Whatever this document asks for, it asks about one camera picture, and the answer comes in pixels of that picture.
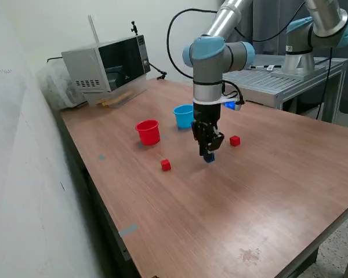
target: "metal workbench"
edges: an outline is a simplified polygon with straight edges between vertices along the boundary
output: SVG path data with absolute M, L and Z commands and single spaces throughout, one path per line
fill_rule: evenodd
M 282 65 L 285 56 L 256 55 L 253 65 Z M 246 69 L 229 72 L 223 78 L 236 83 L 244 95 L 244 99 L 268 107 L 282 109 L 284 102 L 325 82 L 329 61 L 326 58 L 315 58 L 316 64 L 326 66 L 326 71 L 307 81 L 290 78 L 273 77 L 267 69 Z M 333 58 L 331 63 L 329 83 L 325 95 L 325 105 L 322 120 L 335 123 L 342 96 L 348 59 Z

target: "red cup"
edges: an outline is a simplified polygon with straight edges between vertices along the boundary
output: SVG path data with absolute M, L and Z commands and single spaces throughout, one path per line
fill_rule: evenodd
M 138 131 L 140 141 L 143 145 L 150 146 L 159 143 L 160 133 L 156 120 L 145 120 L 140 122 L 135 129 Z

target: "cable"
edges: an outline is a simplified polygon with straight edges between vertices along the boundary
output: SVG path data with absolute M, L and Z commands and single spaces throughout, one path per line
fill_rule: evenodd
M 53 57 L 53 58 L 48 58 L 46 63 L 48 63 L 50 60 L 55 60 L 55 59 L 63 59 L 63 57 Z
M 327 76 L 326 76 L 326 82 L 325 82 L 324 92 L 323 92 L 323 94 L 322 94 L 321 103 L 320 103 L 320 108 L 318 109 L 318 113 L 317 113 L 317 116 L 316 116 L 316 120 L 318 120 L 318 117 L 319 117 L 319 115 L 320 115 L 321 108 L 322 108 L 322 103 L 323 103 L 324 100 L 325 100 L 327 84 L 328 84 L 329 78 L 330 78 L 331 60 L 332 60 L 332 48 L 330 48 L 329 69 L 328 69 L 328 71 L 327 71 Z
M 183 71 L 181 71 L 181 70 L 176 66 L 176 64 L 175 64 L 174 61 L 173 61 L 172 55 L 171 55 L 171 53 L 170 53 L 170 47 L 169 47 L 170 31 L 171 31 L 171 29 L 172 29 L 174 20 L 176 20 L 176 18 L 177 18 L 178 16 L 180 16 L 182 13 L 186 13 L 186 12 L 216 13 L 216 11 L 214 11 L 214 10 L 193 9 L 193 8 L 191 8 L 191 9 L 185 9 L 185 10 L 182 10 L 181 12 L 177 13 L 177 14 L 172 18 L 172 20 L 171 20 L 170 23 L 169 23 L 168 32 L 166 33 L 166 50 L 168 51 L 169 60 L 170 60 L 170 62 L 172 63 L 173 67 L 177 70 L 177 72 L 179 72 L 180 74 L 182 74 L 183 76 L 185 76 L 185 77 L 187 77 L 187 78 L 193 79 L 192 76 L 190 76 L 190 75 L 188 75 L 188 74 L 185 74 Z
M 161 71 L 159 68 L 155 67 L 154 65 L 152 65 L 151 63 L 149 63 L 151 67 L 153 67 L 155 70 L 157 70 L 160 74 L 162 74 L 161 76 L 159 76 L 157 78 L 157 80 L 159 79 L 165 79 L 166 75 L 168 74 L 167 72 L 165 71 Z
M 223 90 L 222 90 L 223 92 L 222 92 L 222 94 L 223 94 L 225 97 L 227 97 L 227 96 L 233 94 L 234 92 L 237 92 L 237 94 L 236 94 L 235 96 L 239 95 L 240 100 L 237 101 L 236 104 L 237 104 L 237 105 L 243 105 L 243 104 L 245 104 L 244 96 L 242 95 L 240 88 L 239 88 L 235 83 L 233 83 L 233 82 L 231 82 L 231 81 L 228 81 L 228 80 L 223 80 L 222 82 L 223 82 Z M 232 91 L 232 92 L 229 93 L 229 94 L 224 94 L 224 90 L 225 90 L 226 84 L 232 85 L 236 90 Z
M 279 36 L 282 32 L 284 32 L 288 26 L 290 25 L 290 23 L 292 23 L 292 21 L 294 20 L 294 18 L 296 17 L 296 15 L 299 13 L 299 11 L 301 10 L 301 8 L 305 5 L 305 2 L 303 2 L 302 4 L 300 4 L 299 8 L 296 10 L 296 12 L 294 13 L 294 15 L 292 16 L 292 18 L 290 19 L 290 21 L 285 25 L 284 28 L 282 28 L 281 30 L 279 30 L 279 32 L 273 36 L 271 36 L 270 38 L 267 39 L 252 39 L 252 38 L 247 38 L 243 33 L 241 33 L 237 28 L 235 28 L 236 32 L 238 32 L 238 34 L 240 36 L 242 36 L 244 39 L 247 39 L 248 41 L 253 41 L 253 42 L 266 42 L 266 41 L 270 41 L 271 39 L 274 39 L 275 37 Z

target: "floor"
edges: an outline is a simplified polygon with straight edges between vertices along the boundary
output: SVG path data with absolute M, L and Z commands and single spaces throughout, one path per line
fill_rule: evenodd
M 316 117 L 317 109 L 306 114 Z M 348 115 L 339 113 L 336 123 L 348 127 Z M 343 223 L 320 247 L 317 263 L 299 278 L 340 278 L 348 263 L 348 220 Z

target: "table surface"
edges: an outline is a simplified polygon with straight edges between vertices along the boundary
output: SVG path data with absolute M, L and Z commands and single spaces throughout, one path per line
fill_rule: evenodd
M 222 108 L 226 141 L 207 164 L 172 113 L 191 99 L 191 87 L 148 81 L 121 108 L 62 117 L 118 230 L 137 225 L 123 240 L 142 277 L 275 277 L 348 209 L 348 128 Z M 153 147 L 135 130 L 145 119 L 160 122 Z

